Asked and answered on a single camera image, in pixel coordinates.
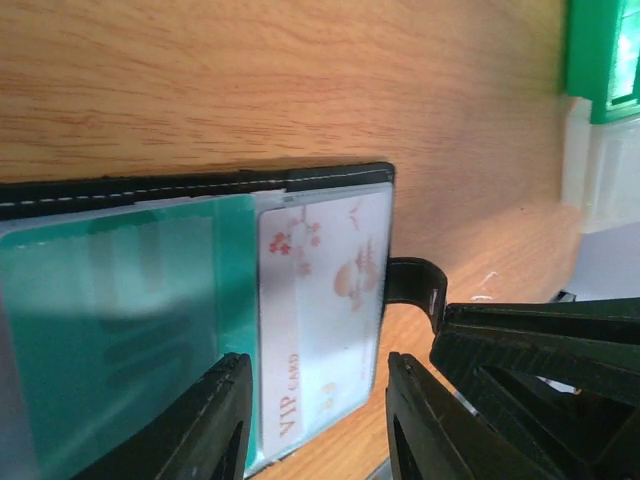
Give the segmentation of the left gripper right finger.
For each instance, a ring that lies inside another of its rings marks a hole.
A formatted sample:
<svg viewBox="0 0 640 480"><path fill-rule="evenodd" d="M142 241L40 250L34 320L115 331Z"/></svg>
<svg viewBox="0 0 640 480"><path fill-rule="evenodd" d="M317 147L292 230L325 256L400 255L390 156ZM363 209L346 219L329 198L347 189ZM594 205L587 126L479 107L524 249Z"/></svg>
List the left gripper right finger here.
<svg viewBox="0 0 640 480"><path fill-rule="evenodd" d="M395 479L549 479L472 415L412 355L388 357L386 416Z"/></svg>

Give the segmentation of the black leather card holder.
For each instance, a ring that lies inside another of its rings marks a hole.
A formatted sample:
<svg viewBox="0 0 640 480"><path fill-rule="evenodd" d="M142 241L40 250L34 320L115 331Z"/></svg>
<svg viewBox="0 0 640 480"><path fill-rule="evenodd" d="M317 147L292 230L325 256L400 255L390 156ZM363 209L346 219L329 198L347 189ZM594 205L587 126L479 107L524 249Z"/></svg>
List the black leather card holder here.
<svg viewBox="0 0 640 480"><path fill-rule="evenodd" d="M336 195L352 193L375 184L388 184L394 194L395 171L386 162L339 167L303 168L281 171L239 171L235 173L179 175L175 177L106 178L70 183L22 183L7 184L1 189L1 224L5 220L22 220L54 215L148 205L160 201L186 199L210 199L231 195L252 196L256 213L256 299L257 299L257 347L250 356L252 369L252 409L245 462L247 479L287 454L268 461L260 451L261 442L261 380L259 340L259 248L258 221L260 215L281 206L288 198L305 199L324 192ZM394 303L406 303L423 309L431 321L442 316L447 280L440 268L424 259L394 258L390 254L392 213L388 258L385 270L382 315L385 308Z"/></svg>

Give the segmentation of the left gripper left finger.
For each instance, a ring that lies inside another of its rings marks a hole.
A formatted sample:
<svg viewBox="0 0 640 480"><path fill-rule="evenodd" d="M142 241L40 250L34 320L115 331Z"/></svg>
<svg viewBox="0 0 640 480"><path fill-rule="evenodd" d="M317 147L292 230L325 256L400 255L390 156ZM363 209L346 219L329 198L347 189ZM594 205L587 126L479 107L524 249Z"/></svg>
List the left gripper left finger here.
<svg viewBox="0 0 640 480"><path fill-rule="evenodd" d="M252 369L228 353L163 413L76 474L77 479L242 479Z"/></svg>

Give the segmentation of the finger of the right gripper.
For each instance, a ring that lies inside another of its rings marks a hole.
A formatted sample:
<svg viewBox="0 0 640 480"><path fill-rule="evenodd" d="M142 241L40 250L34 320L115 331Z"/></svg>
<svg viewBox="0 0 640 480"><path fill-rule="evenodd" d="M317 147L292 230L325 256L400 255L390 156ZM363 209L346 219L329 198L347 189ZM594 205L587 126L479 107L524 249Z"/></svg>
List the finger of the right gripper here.
<svg viewBox="0 0 640 480"><path fill-rule="evenodd" d="M617 344L639 343L639 300L622 298L546 304L450 304L442 329L518 331Z"/></svg>
<svg viewBox="0 0 640 480"><path fill-rule="evenodd" d="M524 332L440 332L430 361L508 444L554 479L639 476L637 347Z"/></svg>

